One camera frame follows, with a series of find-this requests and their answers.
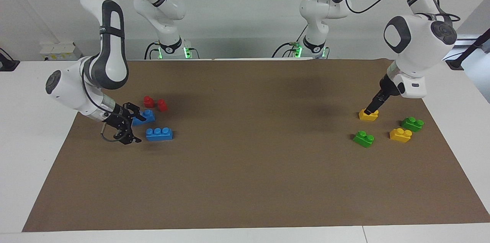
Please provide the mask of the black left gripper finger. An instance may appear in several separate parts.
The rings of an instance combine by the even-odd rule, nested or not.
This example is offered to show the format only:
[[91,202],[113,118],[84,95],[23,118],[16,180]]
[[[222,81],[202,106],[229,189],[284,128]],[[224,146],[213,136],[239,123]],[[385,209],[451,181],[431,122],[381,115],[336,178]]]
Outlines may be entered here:
[[383,103],[383,99],[373,99],[363,112],[366,115],[371,115],[375,113],[383,105]]

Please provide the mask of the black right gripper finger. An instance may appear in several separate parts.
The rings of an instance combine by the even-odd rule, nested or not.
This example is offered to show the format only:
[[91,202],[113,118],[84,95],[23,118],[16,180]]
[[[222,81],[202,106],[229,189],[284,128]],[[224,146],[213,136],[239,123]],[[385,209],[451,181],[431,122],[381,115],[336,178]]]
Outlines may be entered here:
[[128,111],[130,111],[129,117],[131,119],[135,117],[136,119],[138,119],[142,122],[146,121],[146,118],[144,116],[142,116],[140,113],[140,107],[138,107],[132,103],[127,103],[127,109],[128,109]]
[[140,138],[135,137],[132,130],[119,131],[119,142],[122,144],[131,144],[133,142],[142,142]]

